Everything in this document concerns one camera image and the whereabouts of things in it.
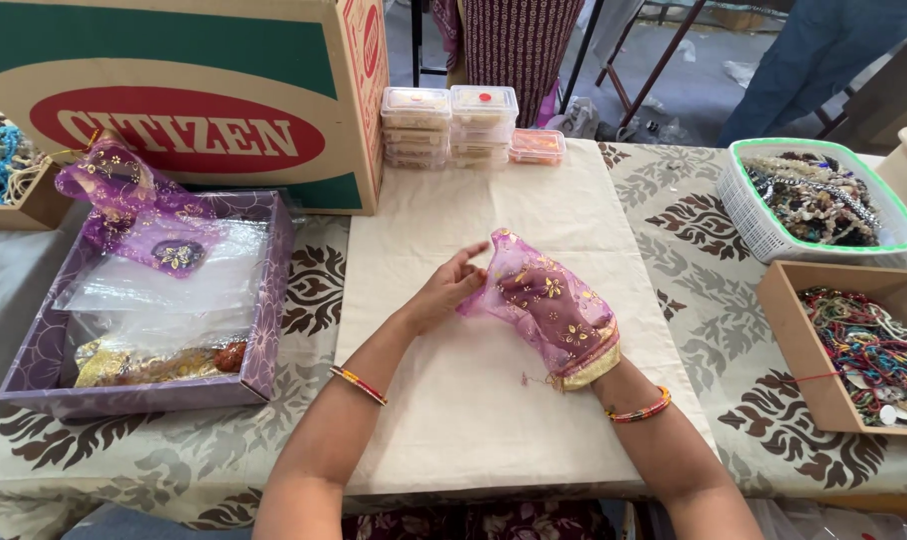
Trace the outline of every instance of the gold fabric trim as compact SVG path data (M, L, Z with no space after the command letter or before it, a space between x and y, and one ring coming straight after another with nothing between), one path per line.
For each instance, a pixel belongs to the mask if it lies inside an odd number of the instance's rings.
M604 352L596 358L587 360L583 369L562 377L559 381L561 391L577 390L578 388L586 387L620 363L621 341L616 324L613 325L613 327L607 326L601 329L600 336L603 338L600 342L601 347L606 344L608 339L613 338L614 336L616 336L615 345L608 350L604 350Z

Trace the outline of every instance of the green basket rim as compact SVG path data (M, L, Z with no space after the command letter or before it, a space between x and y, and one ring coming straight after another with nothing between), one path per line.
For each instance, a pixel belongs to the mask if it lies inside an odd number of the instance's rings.
M744 163L741 161L741 157L737 153L737 150L739 148L741 148L742 146L753 146L753 145L757 145L757 144L785 144L785 143L786 144L802 144L805 146L823 146L826 148L830 148L831 150L835 150L835 151L846 154L847 156L852 158L853 161L856 162L859 166L863 167L863 170L867 171L867 174L870 176L871 180L876 182L877 186L879 186L880 189L883 190L887 194L887 196L890 197L890 199L893 201L894 205L896 206L896 209L900 212L901 215L903 215L904 218L906 218L906 222L907 222L907 207L904 206L904 203L901 202L900 197L898 197L897 194L893 191L893 189L891 189L891 187L889 185L887 185L887 183L884 181L884 179L881 178L880 176L878 176L876 172L874 172L873 168L871 168L866 163L864 163L856 153L852 152L849 148L847 148L843 144L837 144L836 142L829 142L826 140L810 140L807 138L793 138L793 137L748 138L745 140L736 141L735 143L730 145L730 153L733 156L734 161L736 162L736 166L739 168L740 174L737 175L737 178L741 182L744 182L744 181L747 182L747 184L748 184L747 187L749 188L748 190L750 191L750 194L753 196L753 198L757 202L759 202L759 205L769 213L769 215L773 218L773 222L780 229L780 232L783 233L783 235L785 237L787 237L793 245L802 247L802 248L807 248L809 250L814 250L814 251L825 251L825 252L835 252L835 253L852 253L852 254L863 254L863 255L876 255L878 253L907 250L907 242L904 242L902 244L896 244L893 246L873 246L873 247L824 246L824 245L820 245L820 244L812 244L809 242L804 242L804 241L800 240L799 238L796 238L793 234L791 234L787 230L787 228L784 227L784 224L781 223L779 219L777 219L777 216L774 215L773 210L771 210L771 208L769 206L767 206L767 203L764 202L764 199L760 196L760 193L758 193L757 190L754 189L753 185L749 181L749 178L747 178L747 175L744 174L744 171L746 171L747 169L744 168Z

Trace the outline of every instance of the purple tray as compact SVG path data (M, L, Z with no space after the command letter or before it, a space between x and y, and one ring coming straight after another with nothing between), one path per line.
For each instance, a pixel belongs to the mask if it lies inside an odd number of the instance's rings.
M217 216L269 219L267 264L263 265L254 323L239 374L132 386L58 388L70 313L53 301L84 268L104 255L77 237L47 291L37 317L0 386L0 401L57 418L155 411L182 411L262 404L273 398L274 363L293 251L291 216L277 191L199 193Z

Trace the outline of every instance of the red oval logo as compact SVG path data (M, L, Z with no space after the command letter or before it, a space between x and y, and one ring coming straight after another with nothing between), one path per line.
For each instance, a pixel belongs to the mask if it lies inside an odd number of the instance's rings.
M377 15L377 6L370 6L367 21L363 25L363 72L367 79L374 75L377 68L377 56L381 54L381 18Z
M67 148L112 129L149 165L191 173L256 173L305 164L326 141L310 122L265 104L160 86L101 86L52 95L30 121Z

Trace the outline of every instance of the woman's left hand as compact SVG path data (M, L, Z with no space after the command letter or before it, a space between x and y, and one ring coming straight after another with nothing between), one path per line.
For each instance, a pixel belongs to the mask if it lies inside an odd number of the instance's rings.
M460 302L484 285L487 271L470 264L470 260L488 247L490 242L478 242L458 251L400 308L417 336L439 326Z

